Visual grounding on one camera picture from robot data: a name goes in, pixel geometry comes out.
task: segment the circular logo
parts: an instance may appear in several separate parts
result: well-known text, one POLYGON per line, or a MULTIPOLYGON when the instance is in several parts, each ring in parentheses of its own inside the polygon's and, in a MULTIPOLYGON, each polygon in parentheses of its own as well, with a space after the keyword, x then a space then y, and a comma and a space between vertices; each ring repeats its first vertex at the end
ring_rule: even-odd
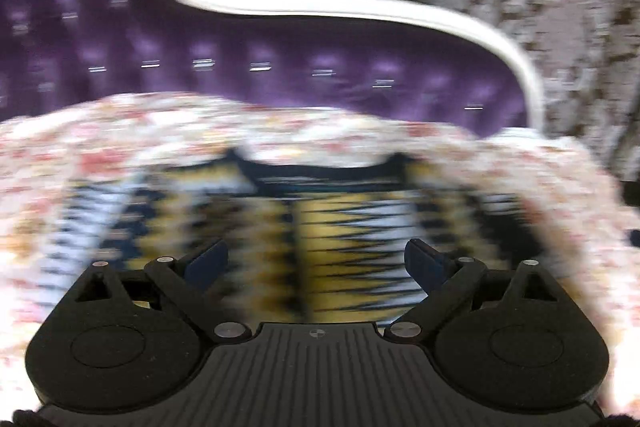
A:
POLYGON ((311 330, 309 334, 315 339, 321 339, 326 335, 326 331, 324 330, 311 330))

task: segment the purple upholstery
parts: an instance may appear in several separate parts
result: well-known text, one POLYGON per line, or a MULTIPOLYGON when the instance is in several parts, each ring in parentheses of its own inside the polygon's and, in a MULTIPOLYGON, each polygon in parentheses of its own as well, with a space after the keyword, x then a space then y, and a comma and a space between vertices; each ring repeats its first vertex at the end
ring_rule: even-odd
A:
POLYGON ((507 65, 437 30, 227 15, 174 0, 0 0, 1 119, 118 92, 174 90, 447 121, 480 136, 527 124, 507 65), (484 109, 465 110, 472 104, 484 109))

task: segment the tufted headboard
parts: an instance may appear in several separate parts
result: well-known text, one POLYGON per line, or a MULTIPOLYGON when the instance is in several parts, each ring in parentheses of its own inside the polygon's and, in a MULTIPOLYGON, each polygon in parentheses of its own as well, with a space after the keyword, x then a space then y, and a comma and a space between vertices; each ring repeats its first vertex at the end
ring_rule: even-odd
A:
POLYGON ((524 52, 465 15, 395 0, 0 0, 0 119, 118 92, 542 129, 524 52))

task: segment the headboard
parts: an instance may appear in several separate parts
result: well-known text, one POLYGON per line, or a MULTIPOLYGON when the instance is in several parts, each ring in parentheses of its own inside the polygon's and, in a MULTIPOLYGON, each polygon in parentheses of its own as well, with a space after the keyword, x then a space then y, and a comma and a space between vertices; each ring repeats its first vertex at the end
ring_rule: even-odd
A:
POLYGON ((543 124, 524 52, 395 0, 0 0, 0 120, 118 92, 341 107, 489 136, 543 124))

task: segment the folded shirt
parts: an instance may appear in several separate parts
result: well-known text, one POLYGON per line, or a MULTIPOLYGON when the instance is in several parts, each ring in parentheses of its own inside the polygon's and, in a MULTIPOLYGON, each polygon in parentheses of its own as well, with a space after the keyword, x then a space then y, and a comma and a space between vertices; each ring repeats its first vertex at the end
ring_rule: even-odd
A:
MULTIPOLYGON (((69 210, 78 198, 104 199, 113 191, 78 187, 69 210)), ((426 297, 404 269, 412 238, 491 268, 550 259, 516 196, 451 184, 428 163, 403 155, 366 168, 318 168, 259 164, 231 151, 148 172, 108 218, 66 215, 57 255, 69 244, 85 245, 87 264, 105 260, 116 269, 140 269, 224 239, 230 261, 215 295, 254 328, 263 321, 384 327, 426 297), (95 248, 81 238, 87 230, 100 237, 95 248)), ((49 305, 54 292, 70 285, 62 276, 51 283, 53 276, 42 288, 52 292, 49 305)))

